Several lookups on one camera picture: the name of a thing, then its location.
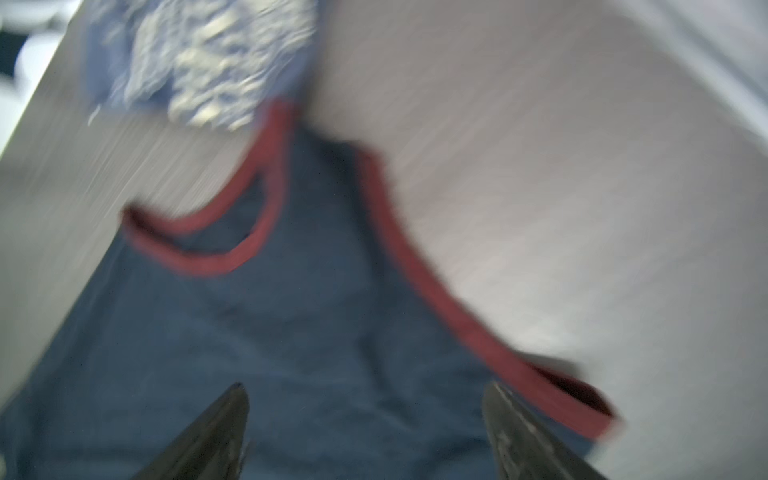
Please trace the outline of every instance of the blue tank top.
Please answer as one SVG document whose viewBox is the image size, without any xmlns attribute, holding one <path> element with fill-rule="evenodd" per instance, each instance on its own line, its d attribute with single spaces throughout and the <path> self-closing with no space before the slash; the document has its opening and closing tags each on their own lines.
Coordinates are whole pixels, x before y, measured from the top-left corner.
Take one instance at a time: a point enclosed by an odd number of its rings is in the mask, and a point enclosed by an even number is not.
<svg viewBox="0 0 768 480">
<path fill-rule="evenodd" d="M 242 478 L 494 478 L 484 387 L 508 385 L 584 454 L 612 420 L 589 385 L 523 360 L 409 245 L 376 156 L 285 104 L 227 186 L 122 225 L 0 417 L 6 478 L 130 478 L 234 382 Z"/>
</svg>

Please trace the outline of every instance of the tank top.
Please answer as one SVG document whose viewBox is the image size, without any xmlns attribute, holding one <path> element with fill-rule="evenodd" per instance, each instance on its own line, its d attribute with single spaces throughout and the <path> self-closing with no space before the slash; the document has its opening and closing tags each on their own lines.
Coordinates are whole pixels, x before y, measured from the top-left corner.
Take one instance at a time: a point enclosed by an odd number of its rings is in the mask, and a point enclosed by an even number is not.
<svg viewBox="0 0 768 480">
<path fill-rule="evenodd" d="M 6 478 L 130 478 L 228 386 L 250 397 L 243 479 L 493 478 L 484 388 L 581 454 L 611 424 L 535 366 L 410 245 L 376 155 L 287 104 L 206 206 L 138 205 L 0 416 Z"/>
</svg>

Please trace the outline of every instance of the garment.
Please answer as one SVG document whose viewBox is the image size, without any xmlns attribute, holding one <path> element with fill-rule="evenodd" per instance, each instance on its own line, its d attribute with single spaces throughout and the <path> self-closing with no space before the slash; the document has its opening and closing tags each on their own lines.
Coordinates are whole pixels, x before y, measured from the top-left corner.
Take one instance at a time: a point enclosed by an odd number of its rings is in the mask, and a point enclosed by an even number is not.
<svg viewBox="0 0 768 480">
<path fill-rule="evenodd" d="M 493 379 L 577 449 L 613 419 L 590 386 L 525 362 L 450 297 L 372 153 L 278 103 L 207 206 L 126 209 L 0 417 L 0 453 L 10 479 L 129 478 L 241 382 L 244 479 L 493 478 Z"/>
<path fill-rule="evenodd" d="M 301 93 L 325 0 L 93 0 L 84 89 L 108 108 L 236 130 Z"/>
</svg>

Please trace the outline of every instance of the neckline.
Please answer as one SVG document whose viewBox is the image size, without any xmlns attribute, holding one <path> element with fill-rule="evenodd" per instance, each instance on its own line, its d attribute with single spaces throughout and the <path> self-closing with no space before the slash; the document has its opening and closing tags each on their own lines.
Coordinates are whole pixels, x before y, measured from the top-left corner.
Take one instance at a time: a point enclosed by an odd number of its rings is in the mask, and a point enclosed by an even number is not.
<svg viewBox="0 0 768 480">
<path fill-rule="evenodd" d="M 165 217 L 138 204 L 123 209 L 122 227 L 128 241 L 143 254 L 166 267 L 193 276 L 229 273 L 253 258 L 266 242 L 280 217 L 287 194 L 287 136 L 293 123 L 293 108 L 281 101 L 268 107 L 266 122 L 242 164 L 219 193 L 204 207 L 182 217 Z M 168 242 L 173 235 L 189 234 L 219 220 L 261 176 L 264 182 L 263 209 L 247 237 L 224 253 L 184 251 Z"/>
</svg>

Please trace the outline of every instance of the red neckline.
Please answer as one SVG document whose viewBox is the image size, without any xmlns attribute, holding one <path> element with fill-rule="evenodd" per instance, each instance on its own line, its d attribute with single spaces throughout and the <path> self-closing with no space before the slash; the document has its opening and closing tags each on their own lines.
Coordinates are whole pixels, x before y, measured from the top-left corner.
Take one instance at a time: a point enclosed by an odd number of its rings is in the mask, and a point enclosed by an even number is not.
<svg viewBox="0 0 768 480">
<path fill-rule="evenodd" d="M 286 142 L 293 109 L 283 102 L 269 106 L 266 123 L 243 163 L 222 190 L 204 207 L 183 217 L 169 218 L 136 204 L 123 210 L 127 238 L 141 252 L 163 265 L 195 276 L 229 273 L 255 256 L 280 216 L 286 198 Z M 226 253 L 195 253 L 180 250 L 163 237 L 193 233 L 209 227 L 229 210 L 261 175 L 266 201 L 250 234 Z"/>
<path fill-rule="evenodd" d="M 591 385 L 531 364 L 500 342 L 461 303 L 411 246 L 395 218 L 378 156 L 358 153 L 359 181 L 379 238 L 419 295 L 437 312 L 454 336 L 546 416 L 587 439 L 596 439 L 615 420 L 601 394 Z"/>
</svg>

